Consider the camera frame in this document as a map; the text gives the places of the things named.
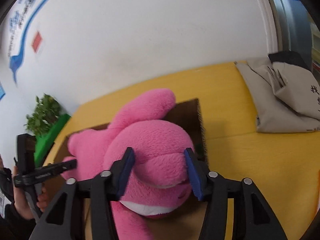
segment metal screw head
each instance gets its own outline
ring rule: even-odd
[[[218,177],[218,173],[216,173],[215,171],[210,171],[210,172],[209,172],[209,176],[210,176],[211,178],[216,178],[216,177]]]
[[[249,178],[245,178],[245,179],[243,180],[243,182],[244,182],[245,184],[247,184],[247,185],[251,185],[251,184],[252,184],[252,180],[249,179]]]
[[[109,177],[111,175],[111,171],[103,171],[100,173],[101,177]]]
[[[72,185],[72,184],[75,184],[77,181],[76,181],[76,179],[75,178],[70,178],[70,179],[67,179],[67,184],[68,185]]]

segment potted plant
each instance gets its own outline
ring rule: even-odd
[[[27,131],[31,131],[35,136],[44,136],[60,117],[61,106],[50,95],[44,94],[42,98],[36,97],[36,108],[34,113],[26,118]]]
[[[36,102],[33,114],[26,116],[25,126],[27,131],[36,136],[35,165],[40,167],[70,116],[61,114],[60,104],[50,95],[36,97]]]

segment green plant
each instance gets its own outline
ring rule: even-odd
[[[31,116],[27,114],[26,130],[36,136],[43,136],[60,117],[61,106],[50,95],[44,94],[42,98],[36,97],[36,108]]]

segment black jacket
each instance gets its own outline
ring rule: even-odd
[[[9,201],[13,202],[13,184],[11,170],[4,168],[0,171],[0,189]]]
[[[5,219],[0,216],[0,240],[28,240],[36,226],[34,219],[25,220],[14,204],[6,205]]]

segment plush toy ear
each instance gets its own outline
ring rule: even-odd
[[[113,118],[108,129],[120,132],[129,125],[162,119],[174,106],[176,98],[170,89],[153,89],[127,103]]]

